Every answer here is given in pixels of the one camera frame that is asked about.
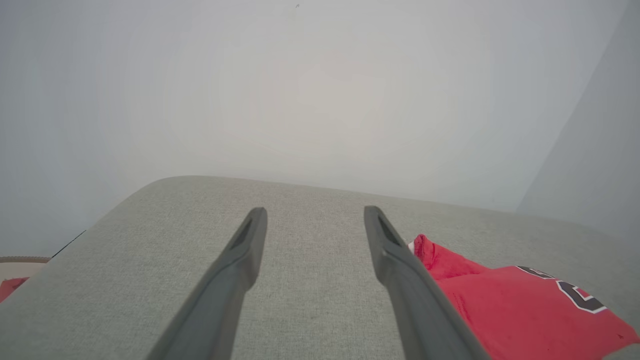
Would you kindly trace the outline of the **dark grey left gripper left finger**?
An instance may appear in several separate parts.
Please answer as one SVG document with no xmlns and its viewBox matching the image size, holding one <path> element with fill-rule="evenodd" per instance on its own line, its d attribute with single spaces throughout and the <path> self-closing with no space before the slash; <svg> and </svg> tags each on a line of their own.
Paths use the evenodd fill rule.
<svg viewBox="0 0 640 360">
<path fill-rule="evenodd" d="M 255 207 L 206 270 L 148 354 L 149 360 L 228 360 L 245 294 L 255 284 L 268 214 Z"/>
</svg>

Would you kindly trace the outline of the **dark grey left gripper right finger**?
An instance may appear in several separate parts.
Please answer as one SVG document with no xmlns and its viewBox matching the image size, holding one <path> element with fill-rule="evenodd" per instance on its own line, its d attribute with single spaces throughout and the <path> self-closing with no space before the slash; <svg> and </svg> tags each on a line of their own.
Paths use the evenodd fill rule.
<svg viewBox="0 0 640 360">
<path fill-rule="evenodd" d="M 364 208 L 377 280 L 386 288 L 407 360 L 488 360 L 481 342 L 387 219 Z"/>
</svg>

